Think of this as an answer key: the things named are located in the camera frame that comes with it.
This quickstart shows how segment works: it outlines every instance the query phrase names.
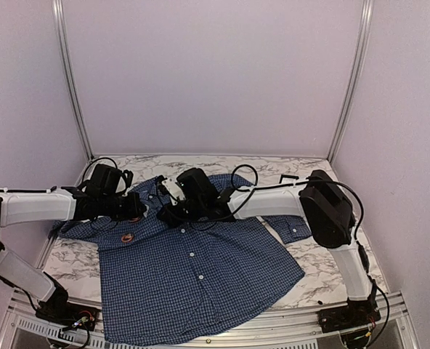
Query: white wall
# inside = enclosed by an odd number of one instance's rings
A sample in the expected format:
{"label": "white wall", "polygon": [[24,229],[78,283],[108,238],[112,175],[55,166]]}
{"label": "white wall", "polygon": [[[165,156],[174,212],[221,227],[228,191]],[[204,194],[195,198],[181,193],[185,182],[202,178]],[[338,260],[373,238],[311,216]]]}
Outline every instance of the white wall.
{"label": "white wall", "polygon": [[362,1],[64,2],[96,153],[326,157]]}
{"label": "white wall", "polygon": [[430,348],[430,1],[375,1],[334,167],[361,195],[391,290],[402,290],[421,348]]}
{"label": "white wall", "polygon": [[[0,186],[72,184],[86,159],[62,74],[51,0],[0,1]],[[1,240],[28,262],[47,224],[15,225]],[[11,289],[0,282],[0,325]]]}

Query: plaid shirt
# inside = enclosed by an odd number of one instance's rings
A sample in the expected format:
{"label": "plaid shirt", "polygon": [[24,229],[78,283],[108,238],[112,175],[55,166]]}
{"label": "plaid shirt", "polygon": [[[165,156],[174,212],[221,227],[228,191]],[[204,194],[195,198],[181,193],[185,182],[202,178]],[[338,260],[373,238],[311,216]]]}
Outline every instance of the plaid shirt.
{"label": "plaid shirt", "polygon": [[[210,176],[218,190],[228,174]],[[251,185],[236,176],[236,185]],[[131,345],[178,344],[218,334],[268,309],[304,272],[256,218],[198,231],[156,218],[155,179],[132,189],[149,207],[139,222],[107,217],[68,222],[64,238],[98,245],[105,339]],[[264,217],[285,243],[310,236],[300,217]],[[207,224],[196,223],[204,229]]]}

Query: vertical metal post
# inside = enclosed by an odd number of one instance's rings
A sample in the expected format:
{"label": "vertical metal post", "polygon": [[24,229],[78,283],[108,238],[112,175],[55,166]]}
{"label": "vertical metal post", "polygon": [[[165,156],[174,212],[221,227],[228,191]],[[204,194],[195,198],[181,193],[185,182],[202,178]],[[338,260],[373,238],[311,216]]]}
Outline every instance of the vertical metal post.
{"label": "vertical metal post", "polygon": [[81,112],[81,106],[79,105],[75,80],[73,78],[73,69],[71,67],[70,53],[68,51],[65,18],[63,17],[63,3],[62,0],[53,0],[53,2],[54,18],[55,24],[57,26],[57,35],[60,44],[60,53],[62,55],[63,70],[68,86],[71,105],[73,107],[73,115],[75,116],[76,126],[78,128],[78,133],[81,139],[81,144],[83,145],[84,153],[90,161],[94,158],[94,154],[92,153],[91,143],[89,142],[89,137],[87,135],[83,114]]}
{"label": "vertical metal post", "polygon": [[364,0],[362,7],[362,17],[360,19],[359,36],[357,38],[357,48],[355,50],[354,64],[347,85],[346,96],[344,97],[341,115],[339,116],[338,125],[331,142],[330,150],[328,151],[328,161],[332,164],[338,153],[339,146],[344,136],[349,114],[351,112],[352,102],[354,99],[355,89],[359,82],[359,77],[362,73],[362,68],[365,62],[365,53],[367,52],[368,36],[370,34],[370,23],[373,13],[373,0]]}

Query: white marble tabletop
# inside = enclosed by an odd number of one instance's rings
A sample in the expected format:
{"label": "white marble tabletop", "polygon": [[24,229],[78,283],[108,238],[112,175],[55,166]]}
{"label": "white marble tabletop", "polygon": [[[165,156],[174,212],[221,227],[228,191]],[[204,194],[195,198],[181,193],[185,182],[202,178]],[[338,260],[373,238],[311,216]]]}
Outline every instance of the white marble tabletop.
{"label": "white marble tabletop", "polygon": [[[325,170],[336,178],[330,164],[322,159],[298,159],[258,156],[114,156],[120,169],[134,173],[134,184],[157,175],[176,177],[191,167],[200,167],[208,175],[230,173],[239,164],[250,164],[259,172],[259,184],[277,184],[281,174],[306,177],[314,169]],[[253,180],[248,169],[238,173]],[[270,233],[276,232],[267,226]],[[358,239],[367,250],[370,274],[386,291],[381,270],[362,229]],[[285,248],[304,269],[305,277],[272,308],[296,308],[340,302],[346,299],[346,288],[331,254],[313,238],[307,238]],[[97,246],[84,241],[58,238],[46,261],[44,271],[57,279],[71,297],[100,302],[100,270]]]}

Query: blue checkered shirt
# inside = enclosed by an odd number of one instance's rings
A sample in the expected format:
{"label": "blue checkered shirt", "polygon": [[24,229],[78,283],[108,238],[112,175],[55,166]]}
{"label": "blue checkered shirt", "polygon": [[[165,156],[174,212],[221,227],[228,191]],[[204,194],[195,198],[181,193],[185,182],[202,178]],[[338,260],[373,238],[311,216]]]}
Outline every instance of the blue checkered shirt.
{"label": "blue checkered shirt", "polygon": [[[230,176],[210,176],[218,190]],[[250,185],[242,177],[236,185]],[[178,344],[218,334],[268,309],[304,272],[256,218],[188,224],[178,228],[156,218],[161,208],[155,180],[137,191],[149,207],[139,222],[115,226],[103,217],[68,222],[60,236],[98,245],[105,339],[131,345]],[[310,236],[300,217],[264,219],[290,243]]]}

